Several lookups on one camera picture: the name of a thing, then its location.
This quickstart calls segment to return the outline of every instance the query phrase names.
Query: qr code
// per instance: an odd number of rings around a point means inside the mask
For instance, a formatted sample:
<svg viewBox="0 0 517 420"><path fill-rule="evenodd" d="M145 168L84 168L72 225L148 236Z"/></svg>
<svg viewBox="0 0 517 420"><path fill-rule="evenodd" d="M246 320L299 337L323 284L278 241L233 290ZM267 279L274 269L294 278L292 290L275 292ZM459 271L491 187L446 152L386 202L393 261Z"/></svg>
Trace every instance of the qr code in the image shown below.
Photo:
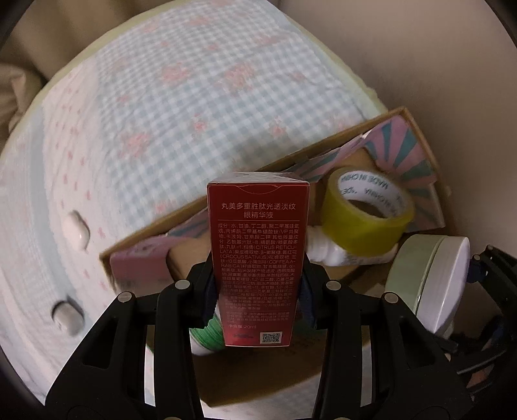
<svg viewBox="0 0 517 420"><path fill-rule="evenodd" d="M260 344L280 344L282 342L282 332L260 333Z"/></svg>

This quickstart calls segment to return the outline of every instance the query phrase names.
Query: pink floral pattern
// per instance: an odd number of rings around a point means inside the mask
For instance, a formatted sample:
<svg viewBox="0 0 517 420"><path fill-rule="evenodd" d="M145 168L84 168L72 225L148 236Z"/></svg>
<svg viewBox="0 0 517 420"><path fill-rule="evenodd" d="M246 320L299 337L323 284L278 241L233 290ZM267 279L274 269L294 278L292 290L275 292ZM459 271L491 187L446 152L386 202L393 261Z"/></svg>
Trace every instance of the pink floral pattern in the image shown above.
<svg viewBox="0 0 517 420"><path fill-rule="evenodd" d="M218 83L222 83L231 94L235 94L239 91L252 90L253 88L248 82L254 77L255 69L253 66L249 63L240 63L224 72L223 80Z"/></svg>
<svg viewBox="0 0 517 420"><path fill-rule="evenodd" d="M129 156L131 159L138 159L146 152L150 144L150 136L144 132L123 133L121 138L122 150L118 154L119 158Z"/></svg>
<svg viewBox="0 0 517 420"><path fill-rule="evenodd" d="M262 34L255 40L255 42L260 47L267 47L269 45L278 44L279 42L283 41L284 39L287 39L287 36L284 34L275 34L275 35Z"/></svg>
<svg viewBox="0 0 517 420"><path fill-rule="evenodd" d="M219 44L217 42L213 42L206 47L207 51L219 51L220 49L221 48L219 47Z"/></svg>
<svg viewBox="0 0 517 420"><path fill-rule="evenodd" d="M273 138L278 139L286 134L285 126L282 124L280 117L275 117L275 119L269 124L269 133L273 136Z"/></svg>
<svg viewBox="0 0 517 420"><path fill-rule="evenodd" d="M307 78L301 71L293 71L289 74L289 76L297 83L301 83L307 80Z"/></svg>
<svg viewBox="0 0 517 420"><path fill-rule="evenodd" d="M241 18L241 19L247 19L250 17L250 14L245 10L239 10L239 11L235 12L235 16L237 16L238 18Z"/></svg>
<svg viewBox="0 0 517 420"><path fill-rule="evenodd" d="M118 103L121 103L121 104L125 104L125 103L129 102L129 99L130 99L130 98L131 98L131 97L130 97L128 94L125 94L125 95L119 96L119 97L117 98L117 102L118 102Z"/></svg>
<svg viewBox="0 0 517 420"><path fill-rule="evenodd" d="M154 212L156 216L170 213L175 208L174 200L159 201L154 204Z"/></svg>
<svg viewBox="0 0 517 420"><path fill-rule="evenodd" d="M224 7L233 4L233 0L210 0L210 4L214 7Z"/></svg>
<svg viewBox="0 0 517 420"><path fill-rule="evenodd" d="M159 20L151 20L142 27L142 33L150 34L160 27Z"/></svg>
<svg viewBox="0 0 517 420"><path fill-rule="evenodd" d="M187 80L191 73L189 68L177 63L174 66L167 66L162 69L161 80L168 85L178 85Z"/></svg>
<svg viewBox="0 0 517 420"><path fill-rule="evenodd" d="M208 123L201 119L200 114L196 114L194 116L194 119L192 120L192 128L193 128L194 132L202 133L202 132L206 131L207 127L208 127Z"/></svg>
<svg viewBox="0 0 517 420"><path fill-rule="evenodd" d="M349 120L346 116L340 116L337 113L332 114L329 116L329 118L325 121L325 125L336 132L346 130L350 126L352 126L354 123Z"/></svg>
<svg viewBox="0 0 517 420"><path fill-rule="evenodd" d="M189 20L188 25L189 26L204 26L208 25L210 23L210 19L206 16L196 16L195 18L192 18Z"/></svg>

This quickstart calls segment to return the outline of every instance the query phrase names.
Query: checkered fabric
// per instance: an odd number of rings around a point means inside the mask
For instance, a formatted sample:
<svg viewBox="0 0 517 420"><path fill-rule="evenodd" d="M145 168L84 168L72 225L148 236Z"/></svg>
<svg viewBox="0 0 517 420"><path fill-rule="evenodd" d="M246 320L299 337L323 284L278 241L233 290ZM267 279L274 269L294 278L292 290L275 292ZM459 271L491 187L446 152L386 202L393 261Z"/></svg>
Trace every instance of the checkered fabric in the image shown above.
<svg viewBox="0 0 517 420"><path fill-rule="evenodd" d="M194 1L97 54L105 170L131 230L222 172L258 169L364 120L298 29L265 10Z"/></svg>

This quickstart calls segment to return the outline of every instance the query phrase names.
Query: white lid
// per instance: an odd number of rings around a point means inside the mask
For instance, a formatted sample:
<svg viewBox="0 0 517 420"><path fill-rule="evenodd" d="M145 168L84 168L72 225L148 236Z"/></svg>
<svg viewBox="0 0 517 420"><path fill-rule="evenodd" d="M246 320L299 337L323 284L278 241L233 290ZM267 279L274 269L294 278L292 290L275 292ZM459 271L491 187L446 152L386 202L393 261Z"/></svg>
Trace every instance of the white lid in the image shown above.
<svg viewBox="0 0 517 420"><path fill-rule="evenodd" d="M63 219L62 228L63 236L74 249L77 251L86 249L90 240L90 231L78 212L68 213Z"/></svg>
<svg viewBox="0 0 517 420"><path fill-rule="evenodd" d="M470 243L464 236L447 236L429 269L417 309L417 318L432 333L447 329L458 308L470 260Z"/></svg>
<svg viewBox="0 0 517 420"><path fill-rule="evenodd" d="M68 302L57 304L52 319L61 331L72 337L77 335L84 327L82 314Z"/></svg>

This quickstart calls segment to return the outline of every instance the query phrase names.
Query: red box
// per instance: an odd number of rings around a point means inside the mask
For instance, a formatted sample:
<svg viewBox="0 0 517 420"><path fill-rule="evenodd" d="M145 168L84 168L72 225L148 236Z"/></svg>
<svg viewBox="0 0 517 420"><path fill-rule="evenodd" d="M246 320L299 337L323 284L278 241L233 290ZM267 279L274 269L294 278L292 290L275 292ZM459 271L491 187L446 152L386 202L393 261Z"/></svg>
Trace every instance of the red box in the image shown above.
<svg viewBox="0 0 517 420"><path fill-rule="evenodd" d="M214 274L227 346L291 342L309 207L295 175L238 172L208 184Z"/></svg>

